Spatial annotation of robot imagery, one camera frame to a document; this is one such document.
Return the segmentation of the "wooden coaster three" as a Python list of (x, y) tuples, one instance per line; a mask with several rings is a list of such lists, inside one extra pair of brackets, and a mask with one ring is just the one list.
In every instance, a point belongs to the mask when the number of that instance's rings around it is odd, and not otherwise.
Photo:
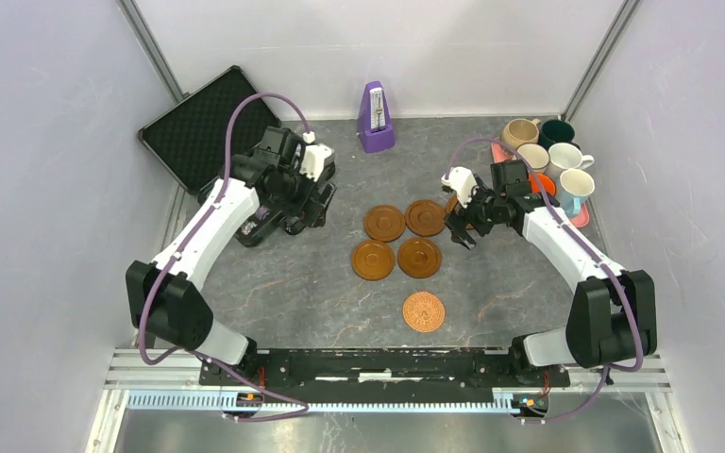
[(353, 272), (370, 281), (388, 277), (396, 266), (393, 249), (377, 240), (368, 240), (356, 245), (350, 255)]

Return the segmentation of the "beige ceramic mug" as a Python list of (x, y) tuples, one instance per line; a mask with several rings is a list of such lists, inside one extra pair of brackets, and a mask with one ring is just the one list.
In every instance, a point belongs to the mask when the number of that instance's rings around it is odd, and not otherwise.
[(500, 140), (510, 148), (517, 149), (526, 143), (538, 143), (541, 120), (516, 118), (511, 120), (500, 133)]

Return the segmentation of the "wooden coaster four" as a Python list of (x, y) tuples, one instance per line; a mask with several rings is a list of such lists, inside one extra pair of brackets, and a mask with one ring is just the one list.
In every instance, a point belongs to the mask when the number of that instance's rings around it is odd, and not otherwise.
[(398, 250), (397, 264), (409, 277), (427, 278), (441, 267), (443, 255), (435, 242), (427, 238), (411, 238)]

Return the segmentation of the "pink tray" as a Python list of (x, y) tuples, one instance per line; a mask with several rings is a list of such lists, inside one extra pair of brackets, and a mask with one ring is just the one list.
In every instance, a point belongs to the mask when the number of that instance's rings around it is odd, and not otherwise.
[[(503, 161), (506, 161), (506, 160), (516, 160), (515, 156), (509, 155), (502, 148), (502, 146), (497, 143), (491, 144), (491, 153), (492, 153), (494, 163), (502, 163)], [(577, 228), (582, 228), (582, 227), (587, 226), (588, 223), (590, 222), (590, 213), (587, 208), (587, 204), (586, 203), (582, 204), (580, 213), (577, 214), (576, 216), (570, 216), (569, 220)]]

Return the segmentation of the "wooden coaster two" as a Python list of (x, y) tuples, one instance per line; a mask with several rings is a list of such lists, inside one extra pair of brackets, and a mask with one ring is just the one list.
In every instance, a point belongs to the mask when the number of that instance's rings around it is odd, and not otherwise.
[(432, 237), (441, 233), (445, 225), (444, 207), (428, 199), (413, 202), (405, 211), (407, 228), (420, 237)]

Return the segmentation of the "wooden coaster one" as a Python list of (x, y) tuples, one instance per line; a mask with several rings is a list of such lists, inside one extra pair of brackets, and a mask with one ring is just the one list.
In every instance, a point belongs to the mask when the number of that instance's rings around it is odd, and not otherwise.
[(363, 227), (370, 239), (390, 243), (400, 238), (406, 229), (404, 214), (392, 205), (378, 205), (368, 211)]

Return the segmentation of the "orange mug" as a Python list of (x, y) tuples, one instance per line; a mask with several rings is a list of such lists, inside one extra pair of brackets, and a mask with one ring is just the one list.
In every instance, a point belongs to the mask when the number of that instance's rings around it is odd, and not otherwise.
[(544, 189), (550, 196), (554, 196), (556, 194), (556, 186), (554, 182), (551, 178), (542, 173), (536, 174), (535, 176), (529, 174), (528, 181), (531, 184), (531, 191), (533, 193), (540, 193), (541, 189)]

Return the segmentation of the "wooden coaster five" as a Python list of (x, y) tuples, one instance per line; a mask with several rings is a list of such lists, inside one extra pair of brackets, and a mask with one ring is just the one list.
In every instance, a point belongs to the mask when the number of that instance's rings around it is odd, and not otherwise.
[(473, 211), (465, 208), (456, 196), (451, 196), (445, 204), (444, 224), (450, 232), (473, 230)]

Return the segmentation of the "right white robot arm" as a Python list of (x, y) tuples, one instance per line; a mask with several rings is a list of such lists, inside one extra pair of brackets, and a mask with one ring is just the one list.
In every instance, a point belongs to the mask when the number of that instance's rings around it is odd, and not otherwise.
[(628, 271), (600, 252), (551, 195), (532, 190), (536, 176), (524, 163), (494, 163), (491, 175), (491, 186), (464, 167), (453, 167), (442, 176), (445, 191), (458, 201), (445, 218), (453, 242), (472, 249), (472, 231), (485, 236), (496, 226), (511, 227), (543, 253), (573, 293), (564, 327), (514, 339), (513, 355), (507, 360), (510, 378), (531, 385), (545, 374), (546, 366), (557, 364), (639, 368), (657, 349), (650, 275)]

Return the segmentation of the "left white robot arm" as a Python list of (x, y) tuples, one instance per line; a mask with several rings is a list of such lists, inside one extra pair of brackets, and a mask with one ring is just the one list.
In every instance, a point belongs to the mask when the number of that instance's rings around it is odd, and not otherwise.
[(230, 176), (216, 180), (178, 236), (150, 262), (130, 264), (128, 304), (138, 330), (221, 361), (236, 384), (257, 376), (259, 360), (249, 353), (255, 343), (217, 321), (201, 290), (231, 240), (253, 246), (279, 227), (297, 234), (325, 224), (335, 153), (313, 139), (267, 127), (253, 148), (231, 156)]

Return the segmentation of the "woven rattan coaster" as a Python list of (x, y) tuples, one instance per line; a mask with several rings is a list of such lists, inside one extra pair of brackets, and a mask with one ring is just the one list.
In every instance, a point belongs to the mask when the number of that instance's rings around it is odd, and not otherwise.
[(444, 323), (446, 310), (436, 295), (417, 292), (406, 298), (402, 306), (402, 315), (411, 329), (420, 333), (430, 333)]

